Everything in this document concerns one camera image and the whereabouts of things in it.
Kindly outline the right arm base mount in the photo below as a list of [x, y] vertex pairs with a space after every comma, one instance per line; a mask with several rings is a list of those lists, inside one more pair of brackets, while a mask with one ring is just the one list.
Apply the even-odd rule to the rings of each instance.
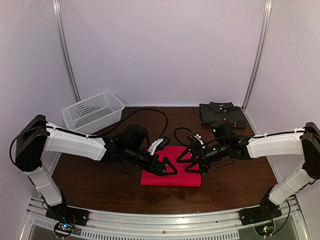
[[291, 205], [288, 199], [285, 200], [288, 206], [288, 214], [280, 227], [276, 226], [275, 218], [282, 216], [282, 211], [279, 205], [274, 205], [267, 199], [261, 201], [261, 204], [256, 207], [243, 208], [238, 214], [243, 226], [254, 225], [255, 233], [266, 239], [272, 238], [279, 233], [291, 215]]

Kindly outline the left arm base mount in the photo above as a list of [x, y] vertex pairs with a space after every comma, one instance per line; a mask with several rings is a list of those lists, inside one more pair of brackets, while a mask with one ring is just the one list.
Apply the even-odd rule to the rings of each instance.
[[65, 202], [50, 206], [45, 200], [42, 202], [42, 207], [46, 210], [45, 216], [56, 221], [53, 232], [60, 239], [64, 240], [72, 235], [77, 226], [87, 225], [88, 210], [69, 207]]

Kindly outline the black pinstriped shirt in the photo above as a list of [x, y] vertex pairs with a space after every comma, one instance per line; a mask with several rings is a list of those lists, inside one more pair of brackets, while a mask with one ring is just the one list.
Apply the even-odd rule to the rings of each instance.
[[232, 102], [200, 103], [200, 121], [203, 125], [211, 125], [219, 121], [229, 121], [236, 129], [245, 129], [247, 119], [243, 110]]

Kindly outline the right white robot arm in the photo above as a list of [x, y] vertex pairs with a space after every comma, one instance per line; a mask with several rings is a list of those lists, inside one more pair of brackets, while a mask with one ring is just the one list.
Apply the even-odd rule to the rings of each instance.
[[256, 210], [259, 220], [268, 220], [276, 207], [295, 195], [308, 184], [320, 178], [320, 129], [314, 122], [291, 131], [265, 133], [263, 135], [237, 135], [232, 124], [219, 121], [211, 126], [216, 144], [212, 147], [202, 141], [199, 135], [190, 135], [190, 144], [176, 159], [177, 163], [187, 163], [185, 171], [205, 174], [214, 162], [224, 157], [237, 160], [251, 160], [269, 156], [297, 155], [304, 157], [302, 167], [285, 180], [267, 191]]

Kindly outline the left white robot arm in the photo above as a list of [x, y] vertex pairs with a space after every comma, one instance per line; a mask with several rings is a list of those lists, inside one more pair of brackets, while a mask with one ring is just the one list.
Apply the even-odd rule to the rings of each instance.
[[126, 161], [156, 176], [177, 175], [172, 162], [167, 157], [160, 159], [157, 154], [168, 145], [169, 138], [158, 138], [147, 149], [142, 149], [148, 137], [149, 132], [138, 124], [130, 124], [123, 133], [107, 137], [59, 127], [38, 114], [10, 143], [9, 158], [27, 175], [47, 205], [53, 207], [53, 215], [67, 222], [72, 218], [72, 211], [65, 206], [62, 191], [43, 165], [43, 152], [80, 156], [102, 163]]

